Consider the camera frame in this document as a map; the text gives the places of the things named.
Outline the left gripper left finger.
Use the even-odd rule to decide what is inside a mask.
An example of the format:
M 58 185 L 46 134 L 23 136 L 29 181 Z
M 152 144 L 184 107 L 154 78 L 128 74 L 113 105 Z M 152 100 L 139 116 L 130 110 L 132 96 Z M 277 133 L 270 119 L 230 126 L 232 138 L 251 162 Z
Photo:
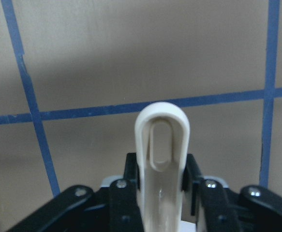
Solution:
M 141 232 L 136 154 L 128 153 L 122 178 L 94 192 L 74 185 L 9 229 L 11 232 Z

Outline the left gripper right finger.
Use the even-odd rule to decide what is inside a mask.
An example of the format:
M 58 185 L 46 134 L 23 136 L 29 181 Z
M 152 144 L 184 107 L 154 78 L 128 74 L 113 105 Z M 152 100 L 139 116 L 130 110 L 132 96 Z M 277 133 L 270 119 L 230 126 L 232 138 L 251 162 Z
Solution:
M 182 189 L 197 232 L 282 232 L 282 197 L 259 185 L 239 193 L 217 177 L 202 175 L 187 155 Z

